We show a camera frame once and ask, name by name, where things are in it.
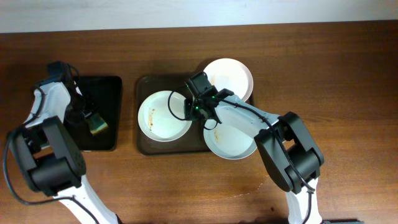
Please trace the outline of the white plate top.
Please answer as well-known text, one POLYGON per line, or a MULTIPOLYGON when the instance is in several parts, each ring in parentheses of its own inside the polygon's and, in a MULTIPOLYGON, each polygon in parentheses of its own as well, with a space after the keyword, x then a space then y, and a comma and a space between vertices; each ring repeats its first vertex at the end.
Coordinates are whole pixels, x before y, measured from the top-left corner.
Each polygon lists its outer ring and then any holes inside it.
POLYGON ((204 72, 218 91, 231 90, 243 101, 247 101, 254 88, 251 72, 243 63, 231 58, 221 58, 209 63, 204 72))

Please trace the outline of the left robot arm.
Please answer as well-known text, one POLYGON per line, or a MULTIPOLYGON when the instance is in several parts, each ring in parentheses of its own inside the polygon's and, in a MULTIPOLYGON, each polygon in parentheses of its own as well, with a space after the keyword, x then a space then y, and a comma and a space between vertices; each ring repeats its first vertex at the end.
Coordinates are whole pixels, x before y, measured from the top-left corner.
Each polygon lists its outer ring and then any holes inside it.
POLYGON ((81 76, 69 63, 47 66, 48 77, 32 89, 28 118, 6 138, 33 192, 60 202, 82 223, 119 223, 86 176, 84 152, 116 148, 123 84, 117 76, 81 76))

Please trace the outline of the white plate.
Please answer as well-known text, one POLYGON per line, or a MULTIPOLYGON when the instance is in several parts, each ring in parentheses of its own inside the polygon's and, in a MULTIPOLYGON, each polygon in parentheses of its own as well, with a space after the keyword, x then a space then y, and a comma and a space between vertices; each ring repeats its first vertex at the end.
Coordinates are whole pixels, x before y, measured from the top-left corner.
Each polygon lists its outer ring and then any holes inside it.
POLYGON ((243 101, 247 101, 254 88, 251 72, 243 63, 231 58, 221 58, 209 63, 204 72, 218 91, 231 90, 243 101))
POLYGON ((181 138, 191 127, 191 121, 175 118, 184 116, 185 97, 174 92, 169 100, 170 90, 158 91, 148 96, 140 105, 137 120, 141 131, 150 139, 170 142, 181 138))

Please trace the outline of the green yellow sponge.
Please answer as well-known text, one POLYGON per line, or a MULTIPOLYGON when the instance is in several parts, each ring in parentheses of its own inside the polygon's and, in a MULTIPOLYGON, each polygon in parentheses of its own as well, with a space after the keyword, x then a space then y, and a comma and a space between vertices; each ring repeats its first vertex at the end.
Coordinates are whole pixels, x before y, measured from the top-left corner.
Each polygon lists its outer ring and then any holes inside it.
POLYGON ((89 127, 90 133, 93 136, 101 133, 108 128, 108 124, 99 113, 90 115, 87 119, 85 119, 85 122, 89 127))

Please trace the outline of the pale blue plate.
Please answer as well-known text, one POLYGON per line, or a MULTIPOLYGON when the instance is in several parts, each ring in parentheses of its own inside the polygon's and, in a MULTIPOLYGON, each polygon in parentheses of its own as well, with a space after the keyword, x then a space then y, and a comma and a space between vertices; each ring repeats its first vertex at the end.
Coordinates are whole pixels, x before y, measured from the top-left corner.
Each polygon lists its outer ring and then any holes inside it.
POLYGON ((209 119, 203 128, 203 137, 207 147, 223 159, 244 159, 257 149, 253 138, 232 126, 219 124, 209 119))

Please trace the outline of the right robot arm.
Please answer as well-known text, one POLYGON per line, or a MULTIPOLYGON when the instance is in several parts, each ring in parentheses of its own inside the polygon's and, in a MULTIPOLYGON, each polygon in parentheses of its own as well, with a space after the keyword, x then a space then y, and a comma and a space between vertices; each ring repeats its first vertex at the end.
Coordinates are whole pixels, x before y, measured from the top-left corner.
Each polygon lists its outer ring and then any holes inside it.
POLYGON ((285 192, 289 223, 322 223, 316 187, 325 160, 301 118, 293 112, 267 113, 231 90, 217 90, 205 72, 185 84, 193 96, 185 119, 212 119, 253 138, 269 177, 285 192))

